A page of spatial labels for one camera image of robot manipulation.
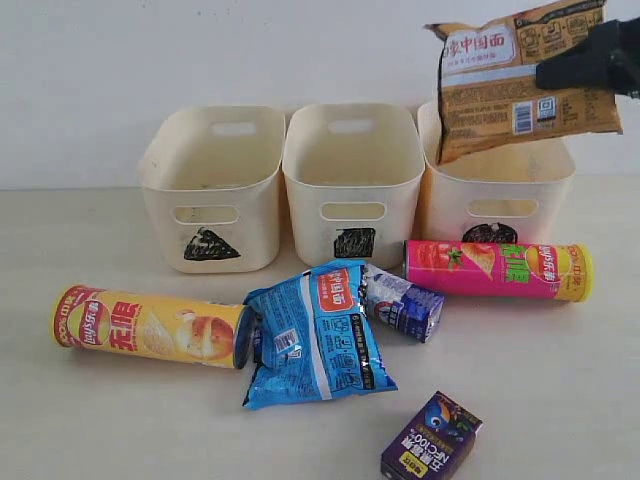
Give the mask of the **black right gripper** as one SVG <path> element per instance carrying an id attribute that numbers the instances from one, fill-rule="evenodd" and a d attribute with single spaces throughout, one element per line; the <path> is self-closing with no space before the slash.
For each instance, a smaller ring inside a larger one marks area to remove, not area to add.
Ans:
<path id="1" fill-rule="evenodd" d="M 639 95 L 639 19 L 610 20 L 597 34 L 536 67 L 535 85 L 542 90 L 604 89 Z"/>

